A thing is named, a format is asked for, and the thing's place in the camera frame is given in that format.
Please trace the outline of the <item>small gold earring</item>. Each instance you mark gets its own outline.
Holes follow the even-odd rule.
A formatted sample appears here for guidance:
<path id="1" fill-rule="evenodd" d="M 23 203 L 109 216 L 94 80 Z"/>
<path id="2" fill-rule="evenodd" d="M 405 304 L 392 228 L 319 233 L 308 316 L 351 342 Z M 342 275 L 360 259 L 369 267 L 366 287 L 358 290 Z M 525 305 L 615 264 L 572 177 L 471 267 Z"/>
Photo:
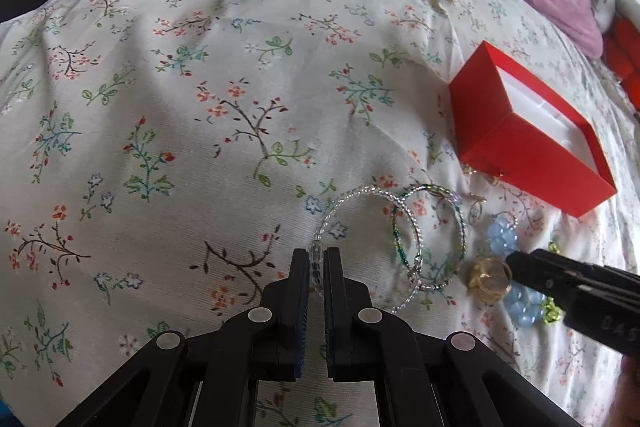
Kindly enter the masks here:
<path id="1" fill-rule="evenodd" d="M 498 186 L 503 182 L 503 174 L 502 173 L 491 174 L 489 176 L 489 181 L 491 185 Z"/>

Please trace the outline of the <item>red jewelry box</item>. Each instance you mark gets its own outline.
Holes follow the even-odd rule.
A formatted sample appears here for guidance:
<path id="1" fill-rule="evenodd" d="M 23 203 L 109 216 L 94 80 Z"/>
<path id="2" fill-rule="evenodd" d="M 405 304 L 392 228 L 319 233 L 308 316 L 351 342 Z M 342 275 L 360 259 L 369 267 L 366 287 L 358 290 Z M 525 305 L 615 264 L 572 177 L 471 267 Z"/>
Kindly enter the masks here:
<path id="1" fill-rule="evenodd" d="M 580 218 L 617 193 L 593 127 L 487 41 L 449 83 L 461 162 Z"/>

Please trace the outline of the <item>floral bed sheet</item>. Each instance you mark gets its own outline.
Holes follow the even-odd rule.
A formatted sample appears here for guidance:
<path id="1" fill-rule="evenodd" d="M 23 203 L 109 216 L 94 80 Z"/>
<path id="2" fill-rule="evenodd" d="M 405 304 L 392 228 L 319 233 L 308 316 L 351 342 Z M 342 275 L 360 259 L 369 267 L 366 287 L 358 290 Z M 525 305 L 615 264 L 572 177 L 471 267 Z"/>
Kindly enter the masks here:
<path id="1" fill-rule="evenodd" d="M 487 41 L 597 133 L 581 218 L 460 161 L 448 86 Z M 477 335 L 578 423 L 620 358 L 482 303 L 489 225 L 634 270 L 639 126 L 614 74 L 524 0 L 48 0 L 1 25 L 1 396 L 53 426 L 169 329 L 257 305 L 320 236 L 415 329 Z"/>

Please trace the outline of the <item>orange plush toy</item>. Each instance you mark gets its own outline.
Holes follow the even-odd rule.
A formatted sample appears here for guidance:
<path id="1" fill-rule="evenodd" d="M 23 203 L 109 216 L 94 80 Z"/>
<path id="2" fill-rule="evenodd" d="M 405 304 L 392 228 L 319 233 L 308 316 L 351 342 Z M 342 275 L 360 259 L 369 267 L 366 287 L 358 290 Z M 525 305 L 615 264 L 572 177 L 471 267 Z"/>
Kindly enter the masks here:
<path id="1" fill-rule="evenodd" d="M 604 61 L 620 77 L 635 110 L 640 107 L 640 36 L 631 20 L 616 16 L 604 36 Z"/>

